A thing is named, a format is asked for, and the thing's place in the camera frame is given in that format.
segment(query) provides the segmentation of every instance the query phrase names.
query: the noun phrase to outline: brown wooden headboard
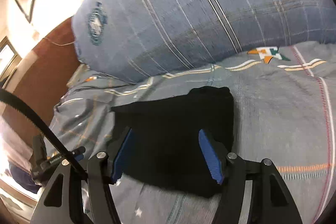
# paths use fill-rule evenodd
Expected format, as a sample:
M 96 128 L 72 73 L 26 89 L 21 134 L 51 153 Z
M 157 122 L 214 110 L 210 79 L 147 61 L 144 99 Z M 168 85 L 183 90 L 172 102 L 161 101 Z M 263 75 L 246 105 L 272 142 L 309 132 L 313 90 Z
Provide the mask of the brown wooden headboard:
M 6 85 L 6 90 L 26 102 L 49 125 L 53 107 L 67 92 L 66 83 L 80 65 L 74 45 L 56 46 L 74 41 L 71 18 L 53 29 L 48 39 L 42 39 L 19 63 L 16 72 Z M 11 128 L 32 147 L 33 136 L 39 130 L 16 110 L 3 108 L 3 118 Z

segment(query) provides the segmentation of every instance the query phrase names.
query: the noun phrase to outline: embroidered logo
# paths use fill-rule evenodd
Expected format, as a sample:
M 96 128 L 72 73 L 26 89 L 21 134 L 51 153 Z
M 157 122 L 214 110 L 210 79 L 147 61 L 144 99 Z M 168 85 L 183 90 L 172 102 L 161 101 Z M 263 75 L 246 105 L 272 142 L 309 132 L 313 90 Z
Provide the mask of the embroidered logo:
M 101 3 L 97 2 L 96 8 L 93 9 L 88 18 L 89 35 L 93 45 L 101 44 L 105 24 L 107 24 L 107 16 L 101 7 Z
M 279 60 L 290 61 L 290 59 L 278 52 L 278 47 L 258 47 L 248 51 L 247 54 L 259 54 L 260 59 L 264 60 L 265 64 L 268 64 L 273 57 Z

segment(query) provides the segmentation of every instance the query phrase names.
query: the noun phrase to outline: blanket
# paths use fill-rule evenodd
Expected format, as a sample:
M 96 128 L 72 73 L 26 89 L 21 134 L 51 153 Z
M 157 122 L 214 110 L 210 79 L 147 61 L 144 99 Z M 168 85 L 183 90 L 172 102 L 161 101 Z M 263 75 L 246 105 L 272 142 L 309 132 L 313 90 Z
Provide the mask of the blanket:
M 253 48 L 135 85 L 88 70 L 55 106 L 50 128 L 69 150 L 85 146 L 90 158 L 111 139 L 112 106 L 185 95 L 203 86 L 228 87 L 234 98 L 232 151 L 247 160 L 272 159 L 303 223 L 311 224 L 336 189 L 335 63 L 335 44 L 308 41 Z M 55 152 L 46 146 L 49 155 Z M 219 202 L 217 195 L 162 190 L 125 175 L 110 188 L 124 224 L 211 223 Z M 246 223 L 250 194 L 247 182 L 240 223 Z

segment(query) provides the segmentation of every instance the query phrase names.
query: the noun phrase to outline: bed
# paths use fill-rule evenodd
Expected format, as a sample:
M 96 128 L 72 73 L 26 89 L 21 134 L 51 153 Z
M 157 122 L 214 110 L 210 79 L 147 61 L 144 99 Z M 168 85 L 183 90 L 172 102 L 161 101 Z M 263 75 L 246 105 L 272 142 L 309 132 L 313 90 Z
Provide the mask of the bed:
M 55 106 L 50 128 L 90 158 L 112 137 L 112 106 L 226 86 L 233 151 L 271 158 L 303 223 L 314 223 L 336 188 L 335 15 L 332 0 L 85 0 L 72 27 L 89 69 Z M 123 223 L 211 223 L 219 202 L 125 175 L 110 188 Z M 246 183 L 240 223 L 250 193 Z

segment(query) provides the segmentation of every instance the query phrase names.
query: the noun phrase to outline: blue gripper pad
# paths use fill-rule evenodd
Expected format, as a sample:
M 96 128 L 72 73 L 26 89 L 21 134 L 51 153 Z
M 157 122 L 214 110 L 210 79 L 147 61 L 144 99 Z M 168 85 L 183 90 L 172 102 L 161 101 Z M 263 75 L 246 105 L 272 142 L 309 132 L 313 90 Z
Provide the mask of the blue gripper pad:
M 79 155 L 77 155 L 77 156 L 75 157 L 75 160 L 76 160 L 76 161 L 80 161 L 80 160 L 82 160 L 82 159 L 84 159 L 84 155 L 83 155 L 83 154 L 79 154 Z
M 201 129 L 198 133 L 198 142 L 212 178 L 216 180 L 218 184 L 222 184 L 224 175 L 222 173 L 221 161 L 203 129 Z
M 132 129 L 130 129 L 113 163 L 113 172 L 111 175 L 111 179 L 114 183 L 116 183 L 117 180 L 121 178 L 124 166 L 127 165 L 130 153 L 132 153 L 132 147 L 134 143 L 135 143 L 135 133 L 133 132 Z

